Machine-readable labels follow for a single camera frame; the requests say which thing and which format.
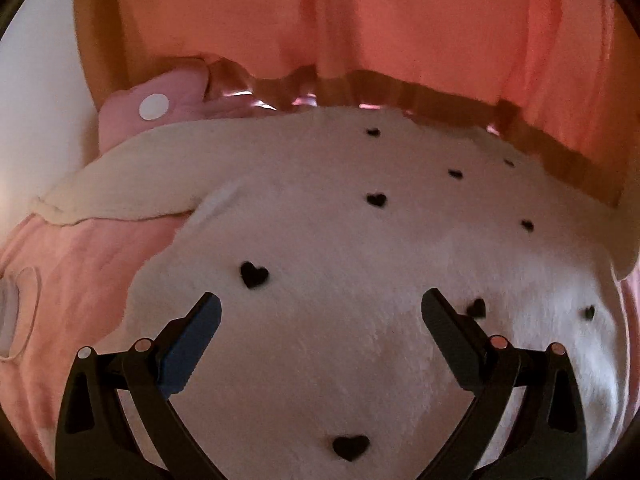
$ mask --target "pink blanket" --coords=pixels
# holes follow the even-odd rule
[[[191,62],[132,91],[114,94],[100,112],[101,152],[162,124],[271,113],[255,108],[251,96],[203,104],[207,77],[203,64]],[[153,95],[165,99],[147,100]],[[0,251],[4,275],[36,271],[24,272],[18,279],[20,314],[13,353],[0,362],[0,404],[18,436],[50,472],[58,410],[75,352],[96,344],[118,326],[136,271],[172,242],[185,220],[186,216],[140,222],[92,219],[58,227],[32,216]],[[636,407],[639,283],[638,268],[623,283],[635,345],[630,394]],[[25,342],[24,351],[15,354]]]

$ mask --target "orange fabric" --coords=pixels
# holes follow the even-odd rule
[[[98,104],[200,57],[210,94],[251,87],[279,109],[312,91],[516,124],[506,138],[611,205],[636,142],[640,40],[613,0],[76,0],[76,18]]]

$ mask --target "black heart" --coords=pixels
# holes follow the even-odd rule
[[[367,195],[367,202],[376,207],[384,207],[386,203],[386,196],[383,193],[369,193]]]
[[[584,317],[589,321],[593,319],[593,316],[596,315],[596,307],[591,305],[584,309]]]
[[[486,317],[486,305],[482,298],[477,298],[466,308],[466,314],[471,317],[484,319]]]
[[[269,279],[269,271],[264,267],[256,268],[251,262],[245,262],[240,266],[240,276],[242,276],[246,288],[254,288]]]
[[[524,227],[529,233],[533,232],[533,222],[531,220],[523,220],[520,225]]]
[[[367,450],[369,444],[369,438],[365,435],[338,436],[334,438],[332,447],[337,456],[353,462]]]

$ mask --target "fuzzy white fabric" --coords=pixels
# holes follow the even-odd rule
[[[374,127],[379,137],[366,134]],[[607,211],[490,134],[329,108],[164,126],[100,162],[67,188],[77,194],[46,202],[76,220],[199,204],[140,269],[124,322],[97,349],[155,337],[203,292],[218,295],[222,324],[172,403],[230,480],[415,478],[472,399],[420,317],[432,286],[461,313],[484,298],[488,335],[539,350],[564,343],[590,472],[628,422],[628,330],[598,231]],[[367,203],[375,192],[385,207]],[[265,285],[245,287],[245,260],[269,270]],[[521,394],[481,464],[498,456]],[[371,440],[353,463],[331,450],[345,434]]]

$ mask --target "white button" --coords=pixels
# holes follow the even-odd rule
[[[169,109],[169,98],[164,94],[151,94],[141,103],[138,113],[145,121],[162,117]]]

